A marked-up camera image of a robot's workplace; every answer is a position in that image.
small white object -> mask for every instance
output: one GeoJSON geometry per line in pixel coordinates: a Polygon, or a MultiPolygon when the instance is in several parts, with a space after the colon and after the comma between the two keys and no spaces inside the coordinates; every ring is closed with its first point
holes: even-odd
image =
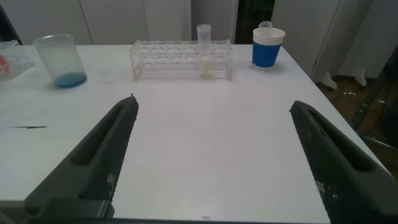
{"type": "Polygon", "coordinates": [[[319,79],[319,82],[331,87],[334,90],[337,90],[337,83],[331,79],[331,75],[329,72],[325,72],[323,76],[319,79]]]}

white cabinet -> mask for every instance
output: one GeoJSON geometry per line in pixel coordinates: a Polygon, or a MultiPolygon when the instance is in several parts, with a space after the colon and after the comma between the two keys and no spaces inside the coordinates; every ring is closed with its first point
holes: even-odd
{"type": "Polygon", "coordinates": [[[80,0],[94,44],[190,40],[190,0],[80,0]]]}
{"type": "Polygon", "coordinates": [[[94,44],[147,40],[143,0],[80,0],[94,44]]]}
{"type": "Polygon", "coordinates": [[[71,34],[77,44],[92,44],[79,0],[0,0],[23,44],[46,35],[71,34]]]}

cabinet door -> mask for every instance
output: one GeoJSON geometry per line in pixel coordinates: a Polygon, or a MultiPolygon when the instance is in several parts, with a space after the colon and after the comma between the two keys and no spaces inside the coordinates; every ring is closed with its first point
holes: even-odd
{"type": "Polygon", "coordinates": [[[23,44],[47,35],[71,34],[76,44],[92,44],[79,0],[0,0],[23,44]]]}
{"type": "Polygon", "coordinates": [[[275,0],[272,23],[286,32],[282,46],[311,75],[340,0],[275,0]]]}
{"type": "Polygon", "coordinates": [[[80,0],[94,44],[147,40],[143,0],[80,0]]]}
{"type": "Polygon", "coordinates": [[[190,40],[190,0],[144,0],[149,40],[190,40]]]}

plastic cup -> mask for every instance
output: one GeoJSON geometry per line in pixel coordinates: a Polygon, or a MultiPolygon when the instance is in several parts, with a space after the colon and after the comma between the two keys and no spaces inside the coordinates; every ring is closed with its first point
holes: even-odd
{"type": "Polygon", "coordinates": [[[260,23],[260,27],[253,30],[252,63],[259,68],[273,66],[284,37],[285,32],[272,28],[271,22],[260,23]]]}
{"type": "Polygon", "coordinates": [[[200,24],[197,26],[198,32],[198,51],[201,55],[208,55],[211,41],[211,26],[200,24]]]}
{"type": "Polygon", "coordinates": [[[33,41],[54,85],[71,88],[86,82],[86,72],[81,64],[73,36],[51,35],[33,41]]]}

plastic beaker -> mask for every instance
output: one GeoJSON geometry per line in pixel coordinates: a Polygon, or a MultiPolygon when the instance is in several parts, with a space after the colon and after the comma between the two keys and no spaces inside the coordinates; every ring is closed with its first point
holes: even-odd
{"type": "Polygon", "coordinates": [[[253,30],[252,63],[259,68],[268,68],[275,64],[276,57],[285,37],[285,32],[272,27],[264,21],[253,30]]]}
{"type": "Polygon", "coordinates": [[[73,39],[72,35],[58,34],[33,41],[51,79],[60,88],[78,86],[87,80],[73,39]]]}

